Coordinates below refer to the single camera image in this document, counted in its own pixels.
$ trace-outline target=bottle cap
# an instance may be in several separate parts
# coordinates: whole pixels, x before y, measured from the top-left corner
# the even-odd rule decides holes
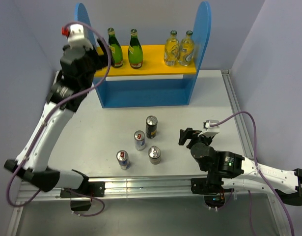
[[[193,32],[191,31],[191,30],[188,30],[187,32],[186,32],[186,35],[192,35],[193,34]]]
[[[172,30],[172,31],[170,32],[170,35],[176,36],[176,35],[177,35],[177,31]]]
[[[107,32],[110,35],[110,34],[114,34],[115,30],[113,28],[108,28]]]
[[[132,29],[131,30],[131,35],[137,35],[137,30],[136,29]]]

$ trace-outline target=bottle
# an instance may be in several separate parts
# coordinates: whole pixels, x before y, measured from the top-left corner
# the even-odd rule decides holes
[[[172,30],[165,44],[164,61],[165,64],[169,66],[176,64],[179,55],[179,41],[176,36],[177,31]]]
[[[131,30],[131,40],[128,48],[128,58],[130,66],[133,69],[141,68],[143,64],[143,51],[137,38],[137,30]]]
[[[115,36],[115,30],[108,28],[108,44],[111,50],[112,58],[115,61],[114,67],[121,67],[123,65],[123,54],[120,44]]]
[[[194,41],[191,39],[192,31],[189,30],[186,32],[186,37],[181,40],[180,43],[180,56],[179,56],[179,64],[181,65],[189,65],[194,50]]]

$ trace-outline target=white table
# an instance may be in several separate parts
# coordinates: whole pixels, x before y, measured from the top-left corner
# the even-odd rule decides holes
[[[90,177],[154,177],[201,175],[190,150],[178,146],[179,130],[202,130],[207,119],[223,120],[232,114],[219,70],[201,70],[189,106],[102,109],[96,92],[91,92],[68,122],[53,149],[49,166],[76,169]],[[137,151],[134,132],[145,131],[145,119],[158,118],[158,133],[146,139]],[[162,151],[159,165],[149,162],[147,151],[156,145]],[[211,146],[243,155],[234,119],[220,127]],[[122,170],[116,160],[119,150],[129,154],[131,167]]]

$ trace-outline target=green glass bottle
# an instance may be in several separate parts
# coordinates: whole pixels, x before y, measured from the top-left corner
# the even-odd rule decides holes
[[[143,51],[137,38],[137,30],[131,30],[131,40],[128,48],[128,58],[130,66],[133,69],[141,68],[143,64]]]
[[[123,54],[120,44],[115,36],[115,30],[113,28],[108,28],[108,44],[111,50],[112,57],[115,61],[114,67],[121,67],[123,65]]]

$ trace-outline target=blue shelf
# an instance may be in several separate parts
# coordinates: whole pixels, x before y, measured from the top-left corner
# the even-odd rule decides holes
[[[76,5],[75,20],[90,23],[86,8],[82,3]],[[203,1],[196,13],[192,36],[195,44],[193,60],[196,73],[184,75],[182,79],[104,81],[96,88],[102,107],[189,105],[209,41],[210,31],[211,9],[209,3]],[[89,38],[91,42],[95,43],[93,33],[89,32]],[[96,83],[99,80],[99,77],[95,77],[93,82]]]
[[[183,106],[187,86],[183,79],[104,81],[96,91],[103,108]]]

